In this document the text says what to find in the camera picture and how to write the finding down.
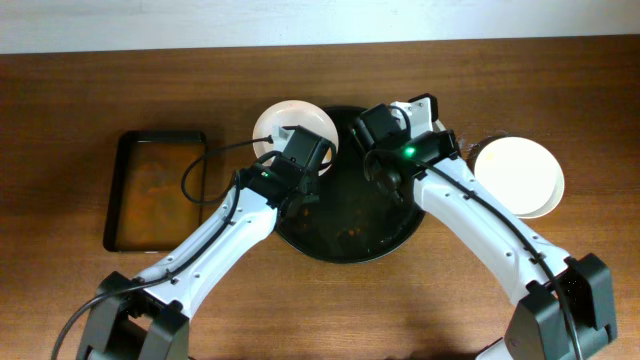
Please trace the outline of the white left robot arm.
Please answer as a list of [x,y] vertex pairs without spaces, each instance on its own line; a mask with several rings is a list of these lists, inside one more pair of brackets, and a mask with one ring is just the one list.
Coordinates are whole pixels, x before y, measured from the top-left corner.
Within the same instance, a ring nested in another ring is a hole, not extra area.
[[215,212],[133,279],[113,272],[81,313],[79,359],[186,359],[190,323],[209,293],[291,209],[318,197],[325,164],[271,152],[236,172]]

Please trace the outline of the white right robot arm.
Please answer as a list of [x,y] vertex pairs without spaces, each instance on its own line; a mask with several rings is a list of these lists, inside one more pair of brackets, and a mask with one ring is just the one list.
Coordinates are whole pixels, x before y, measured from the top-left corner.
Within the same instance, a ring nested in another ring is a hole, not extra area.
[[515,311],[480,359],[587,359],[618,335],[610,269],[576,259],[476,180],[451,130],[435,129],[433,97],[373,108],[366,175],[449,228],[498,280]]

